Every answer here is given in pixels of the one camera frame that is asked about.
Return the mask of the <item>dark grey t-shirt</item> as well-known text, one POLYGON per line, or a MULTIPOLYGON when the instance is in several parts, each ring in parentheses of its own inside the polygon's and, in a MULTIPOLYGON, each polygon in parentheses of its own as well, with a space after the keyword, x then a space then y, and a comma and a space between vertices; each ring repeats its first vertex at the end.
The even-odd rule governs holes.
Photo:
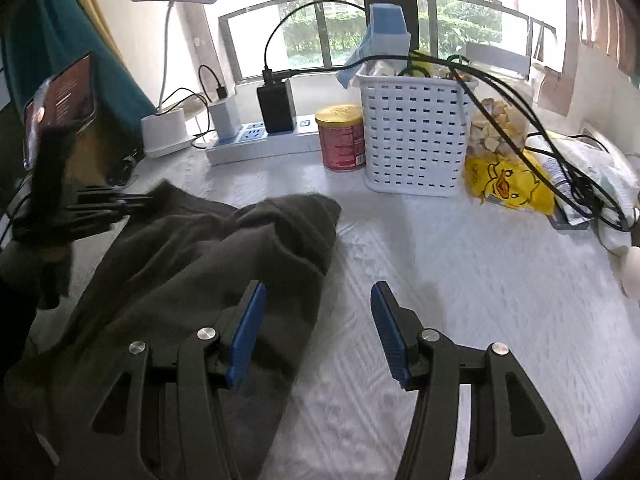
POLYGON ((251 281, 267 303, 250 366, 220 406, 240 473, 262 472, 314 326, 336 241, 340 205, 320 194, 234 208, 169 182, 153 188, 111 244, 60 340, 2 376, 3 397, 26 427, 16 452, 29 478, 56 478, 70 430, 134 341, 178 346, 251 281))

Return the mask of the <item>brown cardboard box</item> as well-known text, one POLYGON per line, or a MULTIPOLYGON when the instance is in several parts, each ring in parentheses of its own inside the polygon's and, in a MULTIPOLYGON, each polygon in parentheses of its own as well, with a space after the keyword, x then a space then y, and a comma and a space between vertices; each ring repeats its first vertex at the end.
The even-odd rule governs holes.
POLYGON ((126 188, 142 156, 140 136, 132 136, 108 110, 101 110, 78 133, 65 180, 78 185, 126 188))

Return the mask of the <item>tablet with dark screen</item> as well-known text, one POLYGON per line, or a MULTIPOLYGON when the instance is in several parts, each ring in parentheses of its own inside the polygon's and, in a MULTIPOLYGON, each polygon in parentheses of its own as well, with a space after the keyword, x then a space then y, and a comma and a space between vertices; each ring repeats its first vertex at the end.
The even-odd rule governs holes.
POLYGON ((25 105, 23 162, 27 170, 35 168, 45 128, 72 124, 82 130, 96 117, 93 58, 92 52, 86 52, 62 72, 45 79, 25 105))

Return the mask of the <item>white charger plug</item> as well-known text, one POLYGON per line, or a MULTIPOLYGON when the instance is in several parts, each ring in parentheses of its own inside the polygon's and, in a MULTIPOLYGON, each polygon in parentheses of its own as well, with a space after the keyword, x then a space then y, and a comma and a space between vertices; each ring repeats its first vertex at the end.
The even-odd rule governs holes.
POLYGON ((240 115, 234 96, 230 96, 226 87, 216 89, 217 99, 211 102, 208 109, 219 143, 232 142, 242 129, 240 115))

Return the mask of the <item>teal yellow left curtain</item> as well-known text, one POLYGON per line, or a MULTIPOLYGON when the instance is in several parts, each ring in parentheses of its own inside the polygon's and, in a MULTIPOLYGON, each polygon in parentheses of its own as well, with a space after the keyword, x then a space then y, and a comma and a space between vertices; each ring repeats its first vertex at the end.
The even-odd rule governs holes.
POLYGON ((9 88, 21 110, 42 82, 92 54, 99 108, 122 132, 142 139, 155 107, 120 58, 96 0, 24 0, 3 33, 9 88))

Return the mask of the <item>white egg-shaped ball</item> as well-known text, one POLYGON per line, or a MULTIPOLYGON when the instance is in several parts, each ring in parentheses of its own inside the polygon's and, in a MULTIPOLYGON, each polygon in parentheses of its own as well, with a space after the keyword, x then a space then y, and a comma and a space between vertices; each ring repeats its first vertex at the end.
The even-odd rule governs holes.
POLYGON ((625 294, 640 300, 640 248, 630 246, 620 258, 620 282, 625 294))

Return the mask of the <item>white power strip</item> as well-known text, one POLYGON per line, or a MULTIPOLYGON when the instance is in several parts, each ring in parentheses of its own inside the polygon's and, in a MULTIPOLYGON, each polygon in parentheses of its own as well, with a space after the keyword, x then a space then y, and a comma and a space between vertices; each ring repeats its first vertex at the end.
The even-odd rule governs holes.
POLYGON ((294 129, 268 133, 263 122, 243 124, 235 138, 217 140, 205 149, 212 166, 260 158, 320 151, 318 125, 314 116, 297 116, 294 129))

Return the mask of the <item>black power adapter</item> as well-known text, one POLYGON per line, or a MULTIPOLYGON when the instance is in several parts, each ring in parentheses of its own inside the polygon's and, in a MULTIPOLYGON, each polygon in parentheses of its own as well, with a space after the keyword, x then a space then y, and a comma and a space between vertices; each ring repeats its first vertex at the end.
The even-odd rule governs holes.
POLYGON ((296 110, 288 78, 277 76, 270 68, 262 71, 264 84, 256 89, 262 122, 269 134, 292 132, 296 110))

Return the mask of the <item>yellow duck bag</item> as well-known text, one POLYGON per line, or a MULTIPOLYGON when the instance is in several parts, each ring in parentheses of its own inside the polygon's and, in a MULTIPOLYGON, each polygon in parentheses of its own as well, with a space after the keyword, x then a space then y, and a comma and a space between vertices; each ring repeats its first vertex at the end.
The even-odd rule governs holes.
POLYGON ((529 209, 552 214, 554 194, 521 160, 501 155, 475 155, 469 148, 464 162, 466 189, 482 202, 510 209, 529 209))

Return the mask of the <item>white plastic bag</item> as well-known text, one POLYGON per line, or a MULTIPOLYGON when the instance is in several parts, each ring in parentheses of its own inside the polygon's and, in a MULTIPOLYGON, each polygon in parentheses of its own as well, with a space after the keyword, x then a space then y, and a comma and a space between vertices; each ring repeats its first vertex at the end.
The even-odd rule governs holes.
POLYGON ((603 134, 532 132, 525 153, 541 164, 554 188, 555 229, 594 226, 601 244, 613 254, 631 246, 631 231, 639 223, 639 176, 603 134))

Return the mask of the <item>red can yellow lid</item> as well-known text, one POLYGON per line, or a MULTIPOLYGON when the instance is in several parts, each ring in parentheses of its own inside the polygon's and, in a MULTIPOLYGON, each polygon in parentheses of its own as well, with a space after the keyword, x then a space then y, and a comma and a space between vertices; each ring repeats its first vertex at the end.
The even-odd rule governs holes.
POLYGON ((366 163, 362 110, 356 104, 332 105, 314 115, 323 165, 333 171, 352 171, 366 163))

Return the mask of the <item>white plastic basket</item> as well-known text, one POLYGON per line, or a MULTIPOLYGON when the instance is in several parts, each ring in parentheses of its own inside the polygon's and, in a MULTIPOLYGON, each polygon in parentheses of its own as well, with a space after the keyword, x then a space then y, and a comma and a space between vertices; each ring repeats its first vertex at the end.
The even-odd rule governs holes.
POLYGON ((451 197, 462 172, 475 81, 356 75, 361 94, 366 173, 380 193, 451 197))

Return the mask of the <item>blue-capped bottle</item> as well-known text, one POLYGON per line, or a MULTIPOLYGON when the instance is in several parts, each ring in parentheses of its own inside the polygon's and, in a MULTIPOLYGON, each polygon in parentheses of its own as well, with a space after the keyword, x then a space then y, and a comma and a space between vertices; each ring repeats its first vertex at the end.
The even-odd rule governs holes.
POLYGON ((370 22, 363 40, 346 64, 354 64, 372 55, 399 55, 401 60, 386 60, 396 72, 407 66, 407 56, 411 46, 404 11, 393 3, 371 3, 370 22))

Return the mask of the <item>balcony metal railing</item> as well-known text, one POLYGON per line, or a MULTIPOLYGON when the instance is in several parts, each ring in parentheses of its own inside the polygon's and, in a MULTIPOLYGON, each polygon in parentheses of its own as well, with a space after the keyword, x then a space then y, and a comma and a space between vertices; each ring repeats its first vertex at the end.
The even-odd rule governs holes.
POLYGON ((367 37, 406 32, 410 47, 448 58, 473 44, 515 55, 529 72, 555 26, 498 0, 416 0, 408 11, 375 13, 364 0, 268 0, 218 18, 218 32, 235 81, 271 67, 337 68, 367 37))

